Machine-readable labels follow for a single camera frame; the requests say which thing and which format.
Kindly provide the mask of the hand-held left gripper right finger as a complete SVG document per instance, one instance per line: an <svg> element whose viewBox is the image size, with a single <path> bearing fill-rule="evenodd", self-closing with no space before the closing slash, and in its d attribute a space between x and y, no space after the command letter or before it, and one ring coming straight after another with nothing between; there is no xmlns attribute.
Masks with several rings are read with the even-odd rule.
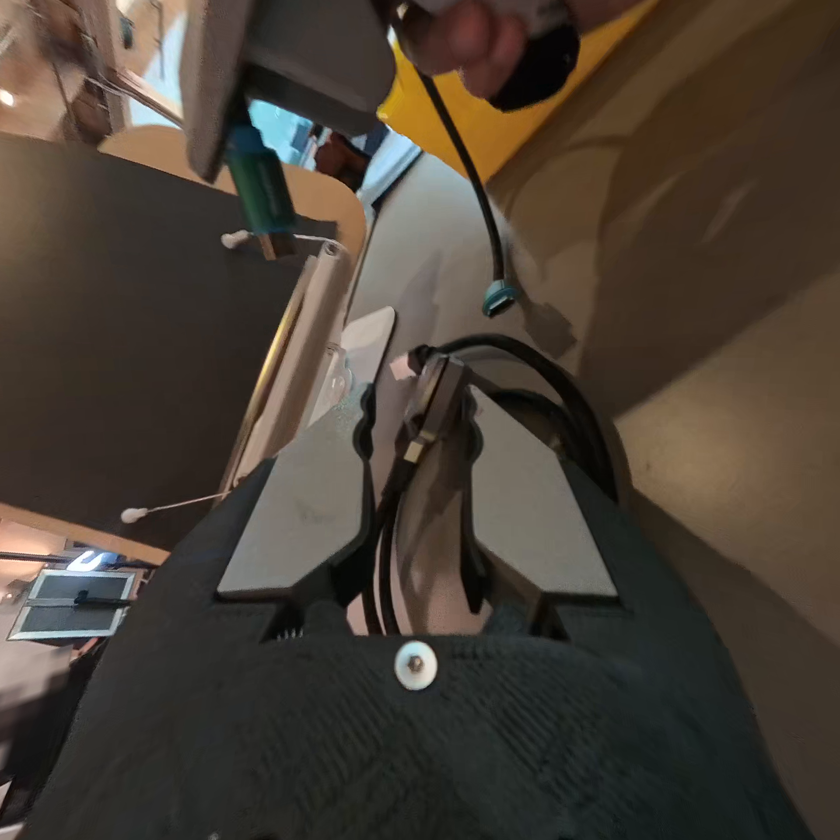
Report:
<svg viewBox="0 0 840 840"><path fill-rule="evenodd" d="M464 398L461 582L469 610L512 602L620 602L613 578L550 448L477 387Z"/></svg>

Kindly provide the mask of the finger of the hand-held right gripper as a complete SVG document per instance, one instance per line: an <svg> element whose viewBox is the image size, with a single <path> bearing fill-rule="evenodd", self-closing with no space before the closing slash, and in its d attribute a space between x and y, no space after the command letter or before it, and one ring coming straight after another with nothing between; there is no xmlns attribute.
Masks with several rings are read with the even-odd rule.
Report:
<svg viewBox="0 0 840 840"><path fill-rule="evenodd" d="M248 22L242 88L346 137L379 123L396 63L371 1L262 1Z"/></svg>
<svg viewBox="0 0 840 840"><path fill-rule="evenodd" d="M202 181L222 167L224 129L246 38L246 2L187 4L179 73L186 159Z"/></svg>

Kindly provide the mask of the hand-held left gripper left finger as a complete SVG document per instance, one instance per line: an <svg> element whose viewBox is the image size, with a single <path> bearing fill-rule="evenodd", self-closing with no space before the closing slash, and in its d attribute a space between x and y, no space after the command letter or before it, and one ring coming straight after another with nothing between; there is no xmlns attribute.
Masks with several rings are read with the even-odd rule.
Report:
<svg viewBox="0 0 840 840"><path fill-rule="evenodd" d="M217 586L233 602L349 606L375 566L374 385L357 385L274 458Z"/></svg>

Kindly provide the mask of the yellow plastic bin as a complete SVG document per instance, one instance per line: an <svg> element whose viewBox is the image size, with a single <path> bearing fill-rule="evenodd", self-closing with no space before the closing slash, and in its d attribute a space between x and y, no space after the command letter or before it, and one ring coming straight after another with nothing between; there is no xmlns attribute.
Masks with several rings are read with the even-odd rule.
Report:
<svg viewBox="0 0 840 840"><path fill-rule="evenodd" d="M487 183L520 148L584 84L616 47L650 15L658 1L636 3L623 16L584 35L576 68L564 87L549 100L524 110L503 113L470 95L455 73L437 77L441 94L465 142L479 177ZM466 175L455 147L424 86L394 39L395 81L378 115L391 130L408 138L423 152Z"/></svg>

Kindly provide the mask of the thin black cable green plugs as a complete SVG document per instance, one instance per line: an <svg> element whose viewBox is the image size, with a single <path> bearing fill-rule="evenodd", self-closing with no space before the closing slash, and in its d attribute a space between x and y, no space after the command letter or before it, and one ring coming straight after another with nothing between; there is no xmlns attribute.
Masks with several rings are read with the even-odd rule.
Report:
<svg viewBox="0 0 840 840"><path fill-rule="evenodd" d="M520 19L514 13L493 11L498 14L516 16ZM397 26L396 31L399 38L402 17L398 18L395 13L390 11L386 12L386 15L391 17L393 23ZM484 218L490 241L492 281L484 296L482 312L486 317L494 318L508 310L516 302L518 296L512 282L507 278L507 268L498 225L476 166L438 91L435 82L436 77L427 77L417 68L415 70L455 147L461 164L465 167L467 178ZM233 126L227 132L225 161L233 166L234 184L244 206L247 219L251 223L251 228L256 233L263 249L264 256L267 259L275 259L279 254L288 252L292 246L293 205L286 178L281 173L280 159L277 153L266 146L261 133L252 123L248 105L243 95L238 95L234 113Z"/></svg>

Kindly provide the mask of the green-ended black HDMI cable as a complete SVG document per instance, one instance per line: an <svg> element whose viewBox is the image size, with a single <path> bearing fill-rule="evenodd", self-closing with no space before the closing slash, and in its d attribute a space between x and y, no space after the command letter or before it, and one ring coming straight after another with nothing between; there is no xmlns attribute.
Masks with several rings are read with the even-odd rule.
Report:
<svg viewBox="0 0 840 840"><path fill-rule="evenodd" d="M539 375L560 401L553 402L542 394L526 390L483 391L474 383L473 371L459 357L461 351L468 350L498 350L513 357ZM392 372L396 379L415 377L416 389L395 440L395 457L376 514L376 567L361 596L364 623L372 635L401 633L391 581L400 508L427 454L453 432L462 434L464 440L464 489L467 442L462 415L468 387L477 387L486 393L547 445L563 470L564 465L571 462L609 501L614 504L620 501L612 454L594 409L565 369L524 342L484 333L439 347L423 344L395 359ZM533 627L540 627L554 603L548 604L540 615L526 615L527 621Z"/></svg>

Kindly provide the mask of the person's right hand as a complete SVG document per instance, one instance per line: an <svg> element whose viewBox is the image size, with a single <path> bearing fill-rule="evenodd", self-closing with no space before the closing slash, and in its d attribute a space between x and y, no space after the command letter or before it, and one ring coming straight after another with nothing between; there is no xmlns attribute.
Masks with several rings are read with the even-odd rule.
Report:
<svg viewBox="0 0 840 840"><path fill-rule="evenodd" d="M410 6L401 18L404 54L427 77L459 75L467 91L490 100L505 87L528 45L516 16L481 2L457 2L440 14Z"/></svg>

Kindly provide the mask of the wooden book stand white base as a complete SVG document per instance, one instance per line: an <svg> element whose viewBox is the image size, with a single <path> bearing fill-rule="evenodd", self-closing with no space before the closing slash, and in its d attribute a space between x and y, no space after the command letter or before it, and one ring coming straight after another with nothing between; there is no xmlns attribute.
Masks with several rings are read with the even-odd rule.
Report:
<svg viewBox="0 0 840 840"><path fill-rule="evenodd" d="M2 520L160 564L308 421L346 318L361 203L286 169L304 215L268 261L182 135L105 152L2 135Z"/></svg>

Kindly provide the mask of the grey framed panel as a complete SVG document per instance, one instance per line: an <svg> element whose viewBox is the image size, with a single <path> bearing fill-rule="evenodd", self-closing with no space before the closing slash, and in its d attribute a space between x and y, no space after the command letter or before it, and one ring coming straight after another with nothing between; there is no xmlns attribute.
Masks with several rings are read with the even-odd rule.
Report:
<svg viewBox="0 0 840 840"><path fill-rule="evenodd" d="M9 642L69 644L112 637L139 584L134 570L42 570L7 632Z"/></svg>

